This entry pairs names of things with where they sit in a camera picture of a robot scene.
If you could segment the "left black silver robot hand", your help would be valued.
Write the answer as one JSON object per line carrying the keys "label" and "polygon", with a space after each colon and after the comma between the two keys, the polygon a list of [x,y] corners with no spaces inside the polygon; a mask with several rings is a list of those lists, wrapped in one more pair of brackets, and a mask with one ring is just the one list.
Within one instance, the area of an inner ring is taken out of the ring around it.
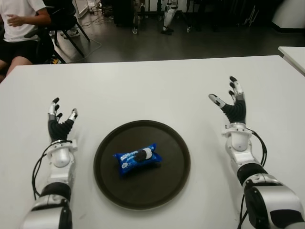
{"label": "left black silver robot hand", "polygon": [[59,98],[55,98],[50,104],[48,111],[48,131],[51,138],[51,142],[58,140],[67,140],[76,118],[78,117],[78,111],[74,108],[68,117],[68,119],[62,123],[59,122],[62,117],[62,113],[57,114],[59,109]]}

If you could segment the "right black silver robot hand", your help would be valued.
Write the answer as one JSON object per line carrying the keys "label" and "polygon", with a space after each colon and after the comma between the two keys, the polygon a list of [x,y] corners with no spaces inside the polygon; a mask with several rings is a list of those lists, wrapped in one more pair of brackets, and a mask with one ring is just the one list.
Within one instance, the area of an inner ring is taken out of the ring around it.
{"label": "right black silver robot hand", "polygon": [[233,104],[225,103],[215,94],[209,94],[208,97],[222,110],[230,123],[246,124],[246,103],[244,91],[241,87],[241,84],[235,77],[230,76],[229,79],[229,85],[232,90],[230,90],[228,93],[233,100]]}

